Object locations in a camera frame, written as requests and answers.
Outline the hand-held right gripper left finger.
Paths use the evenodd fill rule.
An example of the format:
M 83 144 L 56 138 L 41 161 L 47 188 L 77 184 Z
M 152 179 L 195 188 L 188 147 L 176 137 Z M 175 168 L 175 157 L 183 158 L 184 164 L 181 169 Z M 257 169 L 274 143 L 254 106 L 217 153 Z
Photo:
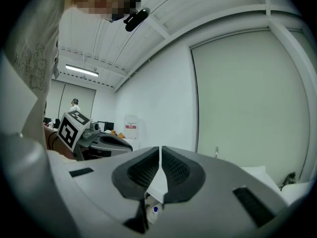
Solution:
M 147 147 L 99 160 L 66 164 L 88 201 L 140 234 L 149 229 L 145 198 L 159 170 L 159 148 Z

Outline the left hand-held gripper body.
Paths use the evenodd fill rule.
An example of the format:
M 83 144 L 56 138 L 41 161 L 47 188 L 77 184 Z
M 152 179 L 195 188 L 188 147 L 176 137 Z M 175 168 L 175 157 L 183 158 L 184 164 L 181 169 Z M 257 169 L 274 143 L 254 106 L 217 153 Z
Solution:
M 65 112 L 57 131 L 58 137 L 76 161 L 85 160 L 81 148 L 89 148 L 100 133 L 99 124 L 79 111 Z

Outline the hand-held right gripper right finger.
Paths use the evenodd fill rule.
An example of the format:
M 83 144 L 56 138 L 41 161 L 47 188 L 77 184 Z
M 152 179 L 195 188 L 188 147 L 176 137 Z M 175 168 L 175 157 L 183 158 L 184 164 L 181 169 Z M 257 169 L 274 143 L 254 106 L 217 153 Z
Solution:
M 244 238 L 269 234 L 287 208 L 273 189 L 230 162 L 163 146 L 168 191 L 153 238 Z

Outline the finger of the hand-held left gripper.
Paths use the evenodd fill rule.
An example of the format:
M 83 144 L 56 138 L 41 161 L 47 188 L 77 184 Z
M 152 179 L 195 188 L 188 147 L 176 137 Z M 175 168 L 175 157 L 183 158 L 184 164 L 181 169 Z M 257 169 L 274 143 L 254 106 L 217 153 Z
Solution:
M 125 140 L 109 133 L 100 133 L 85 150 L 85 159 L 99 159 L 132 152 L 133 147 Z

